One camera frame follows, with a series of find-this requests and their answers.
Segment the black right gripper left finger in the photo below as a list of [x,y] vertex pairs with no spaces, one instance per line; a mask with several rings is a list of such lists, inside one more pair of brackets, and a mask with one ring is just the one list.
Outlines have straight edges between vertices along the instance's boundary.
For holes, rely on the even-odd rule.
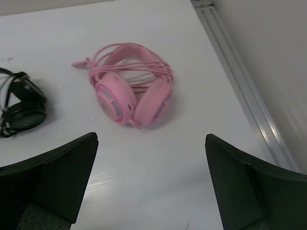
[[69,230],[98,149],[95,132],[0,169],[2,230]]

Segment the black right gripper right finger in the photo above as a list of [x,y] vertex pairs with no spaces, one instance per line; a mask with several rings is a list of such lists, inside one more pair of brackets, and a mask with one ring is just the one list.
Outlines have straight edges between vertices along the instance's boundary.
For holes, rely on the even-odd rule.
[[214,134],[205,141],[225,230],[305,230],[307,177],[270,164]]

